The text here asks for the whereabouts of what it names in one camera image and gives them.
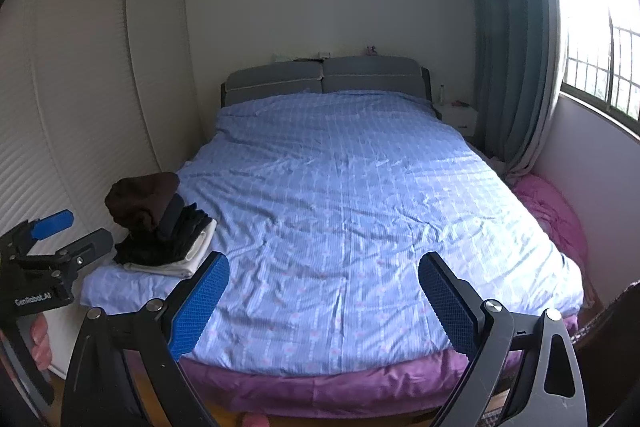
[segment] silver bolt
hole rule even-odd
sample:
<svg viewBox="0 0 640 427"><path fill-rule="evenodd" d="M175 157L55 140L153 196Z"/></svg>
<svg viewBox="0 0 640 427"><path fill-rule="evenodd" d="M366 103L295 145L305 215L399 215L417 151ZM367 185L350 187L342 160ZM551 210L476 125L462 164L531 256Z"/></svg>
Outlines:
<svg viewBox="0 0 640 427"><path fill-rule="evenodd" d="M150 312L159 312L164 306L164 301L162 299L151 299L148 303L146 303L146 309Z"/></svg>
<svg viewBox="0 0 640 427"><path fill-rule="evenodd" d="M555 308L549 308L545 311L546 316L549 317L552 321L561 321L562 314L556 310Z"/></svg>
<svg viewBox="0 0 640 427"><path fill-rule="evenodd" d="M102 308L91 308L86 312L86 318L90 321L97 319L100 315L102 315Z"/></svg>
<svg viewBox="0 0 640 427"><path fill-rule="evenodd" d="M498 301L487 301L484 303L484 307L490 313L500 313L502 311L502 304Z"/></svg>

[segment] logo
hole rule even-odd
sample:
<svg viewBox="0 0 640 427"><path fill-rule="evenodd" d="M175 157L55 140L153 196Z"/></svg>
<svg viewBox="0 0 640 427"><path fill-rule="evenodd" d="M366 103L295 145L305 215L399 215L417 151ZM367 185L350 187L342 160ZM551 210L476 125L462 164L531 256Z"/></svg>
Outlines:
<svg viewBox="0 0 640 427"><path fill-rule="evenodd" d="M24 299L15 299L16 306L24 306L25 304L33 304L34 302L47 301L51 298L49 292L44 292L39 295L33 295L31 297L25 297Z"/></svg>

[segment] blue gripper pad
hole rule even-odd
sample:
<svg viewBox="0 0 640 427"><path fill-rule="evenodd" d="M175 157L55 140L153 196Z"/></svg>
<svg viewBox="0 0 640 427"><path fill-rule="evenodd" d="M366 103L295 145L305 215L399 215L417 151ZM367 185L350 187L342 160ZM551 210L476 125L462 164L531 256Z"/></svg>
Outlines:
<svg viewBox="0 0 640 427"><path fill-rule="evenodd" d="M228 282L229 261L225 255L218 254L172 320L168 348L176 362L198 343Z"/></svg>
<svg viewBox="0 0 640 427"><path fill-rule="evenodd" d="M478 351L474 340L476 332L474 316L469 312L462 296L455 288L458 279L444 261L438 256L440 261L438 263L434 255L437 254L428 253L420 259L418 281L453 348L472 360Z"/></svg>
<svg viewBox="0 0 640 427"><path fill-rule="evenodd" d="M69 210L62 210L57 214L39 219L31 225L31 237L41 241L58 232L68 229L74 223L74 215Z"/></svg>

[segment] blue bedsheet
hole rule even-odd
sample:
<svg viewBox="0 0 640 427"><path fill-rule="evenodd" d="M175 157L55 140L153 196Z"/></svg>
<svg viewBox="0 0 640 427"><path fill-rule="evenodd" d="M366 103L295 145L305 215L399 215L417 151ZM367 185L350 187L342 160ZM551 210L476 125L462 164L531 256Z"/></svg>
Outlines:
<svg viewBox="0 0 640 427"><path fill-rule="evenodd" d="M202 362L330 375L442 350L417 278L428 251L512 311L569 315L582 302L578 267L424 100L352 91L233 105L179 175L231 265L192 354ZM134 311L176 283L101 267L82 302Z"/></svg>

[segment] purple bed skirt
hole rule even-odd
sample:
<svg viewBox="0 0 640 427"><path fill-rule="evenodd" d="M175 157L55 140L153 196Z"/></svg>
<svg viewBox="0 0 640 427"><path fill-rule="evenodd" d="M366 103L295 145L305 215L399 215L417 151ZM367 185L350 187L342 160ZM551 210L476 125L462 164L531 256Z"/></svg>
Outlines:
<svg viewBox="0 0 640 427"><path fill-rule="evenodd" d="M578 319L564 320L569 333ZM519 354L510 353L505 371ZM189 359L180 365L205 401L231 412L306 418L370 418L434 409L443 405L465 370L464 355L447 349L382 369L327 377L246 375Z"/></svg>

